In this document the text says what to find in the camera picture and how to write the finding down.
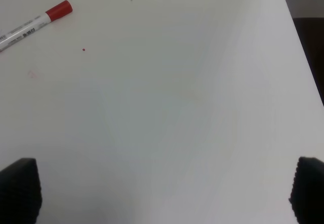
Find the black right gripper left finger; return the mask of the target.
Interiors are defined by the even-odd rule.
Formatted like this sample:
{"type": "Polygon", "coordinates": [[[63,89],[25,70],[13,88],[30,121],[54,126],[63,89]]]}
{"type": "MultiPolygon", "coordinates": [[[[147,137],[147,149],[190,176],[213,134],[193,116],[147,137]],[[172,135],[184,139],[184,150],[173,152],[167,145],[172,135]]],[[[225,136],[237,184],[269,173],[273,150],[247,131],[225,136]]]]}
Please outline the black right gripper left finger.
{"type": "Polygon", "coordinates": [[[41,206],[36,159],[21,158],[1,170],[1,223],[36,223],[41,206]]]}

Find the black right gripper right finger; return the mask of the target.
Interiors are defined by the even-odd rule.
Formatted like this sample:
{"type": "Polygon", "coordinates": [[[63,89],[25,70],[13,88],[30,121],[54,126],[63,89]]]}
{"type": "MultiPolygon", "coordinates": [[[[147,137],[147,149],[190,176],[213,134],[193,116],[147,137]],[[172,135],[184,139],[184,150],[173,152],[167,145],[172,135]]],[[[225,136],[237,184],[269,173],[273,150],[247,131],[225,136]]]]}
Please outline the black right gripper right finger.
{"type": "Polygon", "coordinates": [[[300,157],[289,202],[298,223],[323,223],[323,162],[300,157]]]}

